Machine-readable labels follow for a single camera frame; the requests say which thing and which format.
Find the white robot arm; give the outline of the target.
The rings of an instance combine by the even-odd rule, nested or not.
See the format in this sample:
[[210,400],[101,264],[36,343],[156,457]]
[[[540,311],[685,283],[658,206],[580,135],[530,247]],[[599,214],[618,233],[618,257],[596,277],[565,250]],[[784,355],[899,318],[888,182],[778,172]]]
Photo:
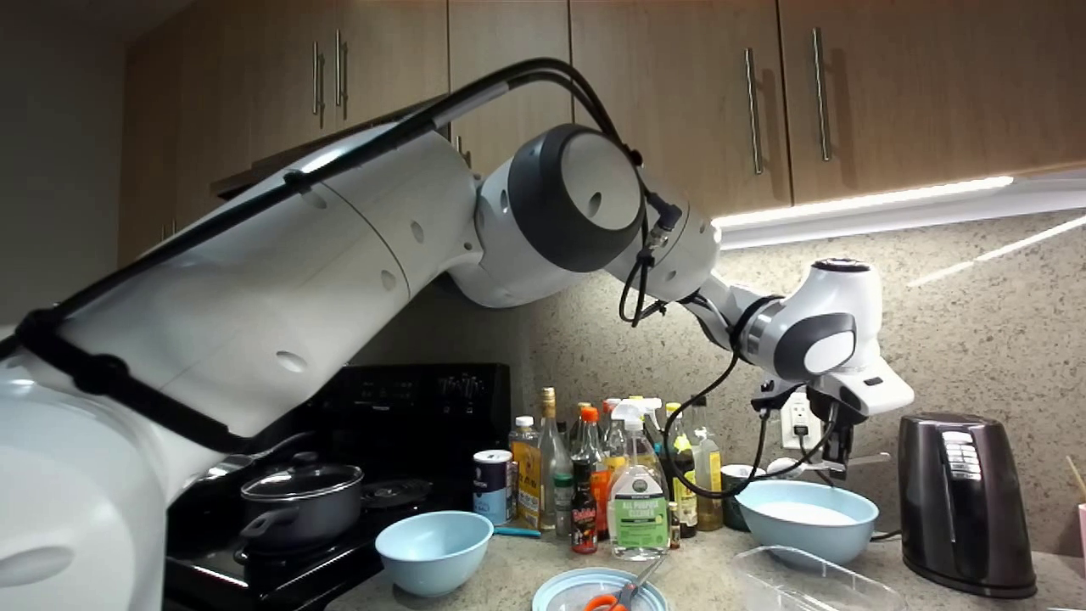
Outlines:
[[879,352],[870,264],[827,257],[786,296],[721,283],[715,233],[646,185],[606,107],[475,172],[449,121],[530,83],[587,85],[556,57],[480,75],[28,311],[0,360],[0,611],[158,611],[174,499],[266,451],[435,277],[509,309],[611,270],[640,309],[689,309],[770,403],[807,395],[837,428],[909,403]]

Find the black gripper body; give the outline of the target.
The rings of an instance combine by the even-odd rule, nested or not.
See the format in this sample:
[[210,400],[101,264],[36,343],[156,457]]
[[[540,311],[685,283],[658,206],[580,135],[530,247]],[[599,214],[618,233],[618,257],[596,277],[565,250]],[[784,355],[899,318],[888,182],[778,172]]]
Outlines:
[[779,406],[792,395],[803,395],[821,422],[821,441],[803,451],[816,451],[832,468],[845,468],[850,457],[850,428],[859,424],[859,415],[827,395],[784,380],[764,380],[753,395],[753,406],[779,422]]

